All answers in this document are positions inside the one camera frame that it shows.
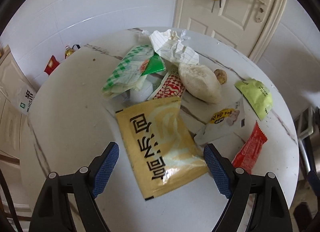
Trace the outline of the red packet on floor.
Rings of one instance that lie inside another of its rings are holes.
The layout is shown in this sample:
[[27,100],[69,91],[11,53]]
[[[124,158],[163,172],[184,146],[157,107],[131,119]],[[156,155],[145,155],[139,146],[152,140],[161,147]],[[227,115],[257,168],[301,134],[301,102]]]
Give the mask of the red packet on floor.
[[44,69],[44,72],[49,76],[59,65],[60,62],[56,60],[54,55],[52,55]]

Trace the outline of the light green snack packet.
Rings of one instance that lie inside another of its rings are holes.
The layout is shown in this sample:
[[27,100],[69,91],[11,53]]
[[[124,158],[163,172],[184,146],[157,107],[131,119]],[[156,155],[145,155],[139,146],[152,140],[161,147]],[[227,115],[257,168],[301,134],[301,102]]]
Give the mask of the light green snack packet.
[[273,107],[272,94],[269,89],[255,79],[238,81],[234,86],[249,102],[259,120],[263,121]]

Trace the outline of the brown walnut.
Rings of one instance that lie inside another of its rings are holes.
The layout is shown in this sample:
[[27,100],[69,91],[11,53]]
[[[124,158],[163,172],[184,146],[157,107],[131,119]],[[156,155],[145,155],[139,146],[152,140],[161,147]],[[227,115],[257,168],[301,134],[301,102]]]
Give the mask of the brown walnut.
[[227,82],[227,73],[224,70],[216,69],[214,74],[221,85]]

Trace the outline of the green triangular packet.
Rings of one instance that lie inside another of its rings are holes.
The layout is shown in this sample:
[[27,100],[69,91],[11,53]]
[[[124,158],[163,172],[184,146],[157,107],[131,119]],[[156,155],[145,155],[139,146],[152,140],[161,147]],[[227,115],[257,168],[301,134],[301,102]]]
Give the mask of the green triangular packet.
[[142,76],[158,73],[164,71],[165,69],[165,63],[163,62],[162,58],[157,53],[154,53],[154,55],[149,59]]

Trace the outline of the red snack wrapper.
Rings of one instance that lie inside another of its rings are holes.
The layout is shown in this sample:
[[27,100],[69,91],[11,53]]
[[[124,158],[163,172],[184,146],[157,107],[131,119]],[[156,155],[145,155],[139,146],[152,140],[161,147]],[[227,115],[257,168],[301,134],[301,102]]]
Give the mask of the red snack wrapper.
[[247,173],[251,174],[261,153],[263,144],[266,142],[267,136],[260,129],[260,126],[256,121],[249,139],[236,154],[232,161],[232,165],[235,168],[243,168]]

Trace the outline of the white clear snack wrapper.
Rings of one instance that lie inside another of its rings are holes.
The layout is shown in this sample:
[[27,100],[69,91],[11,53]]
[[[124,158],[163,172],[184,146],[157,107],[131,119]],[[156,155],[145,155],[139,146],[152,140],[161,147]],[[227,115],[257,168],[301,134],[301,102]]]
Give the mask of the white clear snack wrapper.
[[194,136],[199,146],[204,146],[216,139],[229,135],[245,126],[244,98],[232,103],[227,108],[215,112],[209,122]]

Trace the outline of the white rice bag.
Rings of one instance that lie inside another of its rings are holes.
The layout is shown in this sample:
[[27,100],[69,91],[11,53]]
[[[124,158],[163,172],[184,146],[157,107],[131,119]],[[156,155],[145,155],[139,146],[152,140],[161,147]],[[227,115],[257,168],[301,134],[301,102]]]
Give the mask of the white rice bag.
[[37,92],[28,84],[22,84],[14,93],[12,104],[22,114],[28,115]]

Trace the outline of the white steamed bun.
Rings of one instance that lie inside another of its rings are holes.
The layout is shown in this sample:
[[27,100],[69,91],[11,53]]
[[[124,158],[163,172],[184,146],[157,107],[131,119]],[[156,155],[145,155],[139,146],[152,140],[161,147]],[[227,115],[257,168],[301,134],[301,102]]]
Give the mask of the white steamed bun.
[[183,85],[194,97],[214,104],[221,101],[221,84],[207,66],[180,63],[178,73]]

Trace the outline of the lined paper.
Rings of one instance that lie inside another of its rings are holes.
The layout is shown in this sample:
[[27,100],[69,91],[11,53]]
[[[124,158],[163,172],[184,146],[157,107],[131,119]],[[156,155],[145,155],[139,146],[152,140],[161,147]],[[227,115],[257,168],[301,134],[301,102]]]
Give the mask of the lined paper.
[[179,66],[179,64],[198,65],[199,55],[189,46],[182,44],[176,31],[171,29],[165,32],[155,30],[149,35],[149,40],[161,58]]

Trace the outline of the cooking oil bottle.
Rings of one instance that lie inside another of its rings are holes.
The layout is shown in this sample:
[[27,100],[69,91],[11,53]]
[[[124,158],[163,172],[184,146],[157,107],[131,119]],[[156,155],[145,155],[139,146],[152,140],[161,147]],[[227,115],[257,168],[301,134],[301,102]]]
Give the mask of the cooking oil bottle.
[[67,57],[69,57],[71,54],[75,53],[76,50],[79,50],[80,48],[81,48],[81,46],[78,45],[78,44],[75,44],[73,46],[67,45],[66,48],[65,48],[65,59]]

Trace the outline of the yellow noodle seasoning bag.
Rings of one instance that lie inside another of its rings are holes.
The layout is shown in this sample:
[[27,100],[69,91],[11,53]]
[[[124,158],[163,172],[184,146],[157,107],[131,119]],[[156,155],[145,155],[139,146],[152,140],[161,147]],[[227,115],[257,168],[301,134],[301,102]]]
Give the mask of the yellow noodle seasoning bag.
[[127,156],[143,198],[162,196],[208,171],[180,116],[177,96],[116,112]]

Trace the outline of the green checkered wrapper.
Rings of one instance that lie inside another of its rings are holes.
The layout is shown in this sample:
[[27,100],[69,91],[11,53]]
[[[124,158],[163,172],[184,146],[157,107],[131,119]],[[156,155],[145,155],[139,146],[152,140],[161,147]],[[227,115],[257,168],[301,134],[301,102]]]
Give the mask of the green checkered wrapper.
[[153,55],[150,45],[134,46],[107,79],[102,88],[103,95],[109,99],[131,88],[141,88],[146,78],[142,73]]

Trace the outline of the clear plastic jelly cup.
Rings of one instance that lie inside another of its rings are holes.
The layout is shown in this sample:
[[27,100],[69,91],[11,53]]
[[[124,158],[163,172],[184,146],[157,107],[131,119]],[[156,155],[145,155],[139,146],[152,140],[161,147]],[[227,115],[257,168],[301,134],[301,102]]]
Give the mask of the clear plastic jelly cup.
[[159,87],[164,76],[161,75],[148,75],[140,90],[131,89],[129,95],[129,102],[137,104],[146,101],[151,94]]

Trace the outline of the white panel door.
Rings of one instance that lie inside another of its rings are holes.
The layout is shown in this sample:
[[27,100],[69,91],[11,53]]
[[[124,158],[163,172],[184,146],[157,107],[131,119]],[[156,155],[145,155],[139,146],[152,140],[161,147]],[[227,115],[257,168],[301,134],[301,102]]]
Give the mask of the white panel door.
[[177,0],[173,26],[213,37],[257,63],[273,37],[287,0],[271,0],[262,23],[255,0]]

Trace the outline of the red white patterned wrapper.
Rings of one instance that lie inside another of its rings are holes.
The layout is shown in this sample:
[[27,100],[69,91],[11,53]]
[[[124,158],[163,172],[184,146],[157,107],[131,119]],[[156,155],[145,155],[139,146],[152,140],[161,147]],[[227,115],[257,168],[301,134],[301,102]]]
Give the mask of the red white patterned wrapper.
[[161,99],[166,97],[182,97],[185,92],[177,68],[171,68],[161,81],[159,87],[151,94],[149,99]]

